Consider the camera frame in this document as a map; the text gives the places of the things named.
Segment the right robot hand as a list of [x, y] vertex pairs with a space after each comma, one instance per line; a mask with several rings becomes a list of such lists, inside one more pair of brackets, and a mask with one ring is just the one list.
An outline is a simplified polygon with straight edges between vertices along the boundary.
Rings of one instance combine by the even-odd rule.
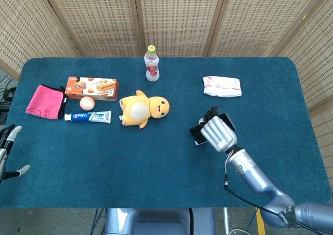
[[227, 113], [218, 113], [211, 107], [198, 122], [202, 136], [218, 151], [227, 153], [238, 142], [235, 126]]

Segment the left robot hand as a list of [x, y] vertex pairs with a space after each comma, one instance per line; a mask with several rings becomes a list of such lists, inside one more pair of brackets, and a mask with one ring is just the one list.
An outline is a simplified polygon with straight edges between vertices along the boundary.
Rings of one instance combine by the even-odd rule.
[[20, 177], [30, 169], [30, 165], [25, 165], [16, 171], [6, 171], [8, 157], [15, 142], [16, 136], [21, 131], [21, 129], [22, 126], [16, 126], [15, 124], [12, 124], [1, 130], [1, 182], [3, 180]]

